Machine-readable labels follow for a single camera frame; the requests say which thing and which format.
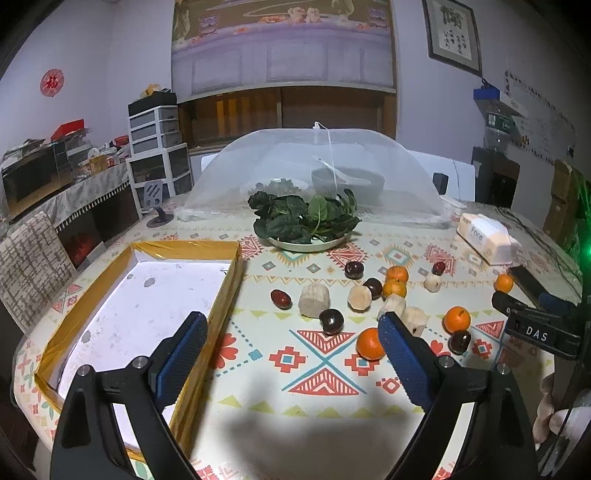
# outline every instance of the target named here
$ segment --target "black box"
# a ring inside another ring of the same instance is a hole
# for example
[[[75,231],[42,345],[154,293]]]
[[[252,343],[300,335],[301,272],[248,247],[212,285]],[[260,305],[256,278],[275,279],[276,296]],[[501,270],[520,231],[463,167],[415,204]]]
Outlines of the black box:
[[[152,95],[146,98],[141,98],[127,106],[129,116],[137,115],[138,113],[145,112],[157,106],[163,105],[176,105],[177,94],[172,92],[154,92]]]

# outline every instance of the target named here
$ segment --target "spoon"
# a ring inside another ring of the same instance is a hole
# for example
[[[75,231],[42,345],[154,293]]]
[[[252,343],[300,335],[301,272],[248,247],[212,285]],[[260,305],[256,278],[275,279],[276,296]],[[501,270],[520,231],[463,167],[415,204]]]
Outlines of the spoon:
[[[328,165],[328,163],[326,163],[320,157],[314,157],[314,160],[316,160],[319,163],[322,163],[326,168],[328,168],[332,173],[337,175],[341,180],[344,180],[345,183],[352,184],[352,185],[369,185],[369,184],[371,184],[371,182],[369,180],[360,179],[358,177],[349,177],[348,175],[345,175],[338,168],[333,167],[332,165]]]

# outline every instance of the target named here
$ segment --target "blue gripper pad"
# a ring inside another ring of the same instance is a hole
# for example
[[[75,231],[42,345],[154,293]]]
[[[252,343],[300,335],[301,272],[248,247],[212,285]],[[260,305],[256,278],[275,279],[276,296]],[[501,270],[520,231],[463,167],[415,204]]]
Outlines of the blue gripper pad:
[[[155,379],[153,398],[159,411],[177,401],[178,395],[207,340],[207,318],[205,315],[201,312],[192,312],[186,322],[189,322],[189,319],[192,322],[188,325],[176,347],[173,346],[174,350]]]
[[[432,381],[409,343],[412,342],[413,347],[420,348],[418,340],[424,344],[433,358],[435,355],[424,340],[411,335],[394,312],[388,312],[378,320],[378,338],[408,398],[427,412],[433,403]]]

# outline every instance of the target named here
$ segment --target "wall poster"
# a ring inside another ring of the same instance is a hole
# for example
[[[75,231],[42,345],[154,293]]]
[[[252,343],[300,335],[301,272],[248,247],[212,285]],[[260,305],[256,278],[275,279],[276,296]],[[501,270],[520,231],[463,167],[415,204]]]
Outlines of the wall poster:
[[[527,118],[513,117],[521,135],[517,147],[552,165],[554,160],[573,155],[577,140],[574,125],[545,96],[510,70],[505,70],[505,93],[528,112]]]
[[[388,0],[175,0],[178,101],[281,85],[393,92]]]

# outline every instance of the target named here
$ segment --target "dark cherry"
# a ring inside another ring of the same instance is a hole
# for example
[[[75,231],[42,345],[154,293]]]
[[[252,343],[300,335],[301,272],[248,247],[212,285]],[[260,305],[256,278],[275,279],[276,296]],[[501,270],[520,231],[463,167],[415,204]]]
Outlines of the dark cherry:
[[[472,341],[472,335],[467,330],[457,330],[449,337],[447,346],[451,353],[463,355]]]
[[[345,264],[345,277],[351,280],[359,280],[363,277],[363,264],[361,262],[347,262]]]
[[[271,292],[271,301],[275,304],[275,307],[281,310],[291,308],[291,297],[282,290],[273,290]]]
[[[438,277],[441,277],[443,275],[443,273],[445,272],[446,269],[446,265],[445,262],[437,262],[435,264],[433,264],[433,268],[431,269],[431,273],[433,273],[433,275],[437,275]]]
[[[336,335],[343,329],[345,319],[337,309],[327,309],[320,312],[320,323],[326,335]]]
[[[371,292],[371,299],[372,300],[377,300],[378,298],[380,298],[380,295],[382,294],[382,282],[380,282],[377,278],[368,278],[364,285],[369,288],[369,291]]]

